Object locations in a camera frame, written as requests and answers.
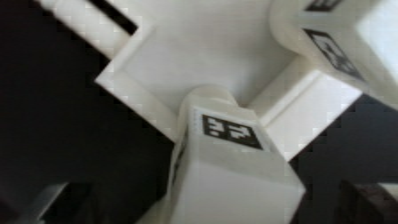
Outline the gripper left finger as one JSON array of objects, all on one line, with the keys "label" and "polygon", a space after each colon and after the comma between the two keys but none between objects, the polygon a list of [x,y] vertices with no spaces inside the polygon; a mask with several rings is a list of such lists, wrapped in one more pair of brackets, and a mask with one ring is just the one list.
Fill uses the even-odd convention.
[{"label": "gripper left finger", "polygon": [[64,182],[41,191],[14,224],[94,224],[92,185]]}]

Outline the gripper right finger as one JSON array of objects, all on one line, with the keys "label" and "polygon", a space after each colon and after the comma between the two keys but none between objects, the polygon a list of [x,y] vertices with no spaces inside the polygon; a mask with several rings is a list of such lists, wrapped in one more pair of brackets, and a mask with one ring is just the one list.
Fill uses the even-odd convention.
[{"label": "gripper right finger", "polygon": [[339,183],[334,224],[398,224],[398,183]]}]

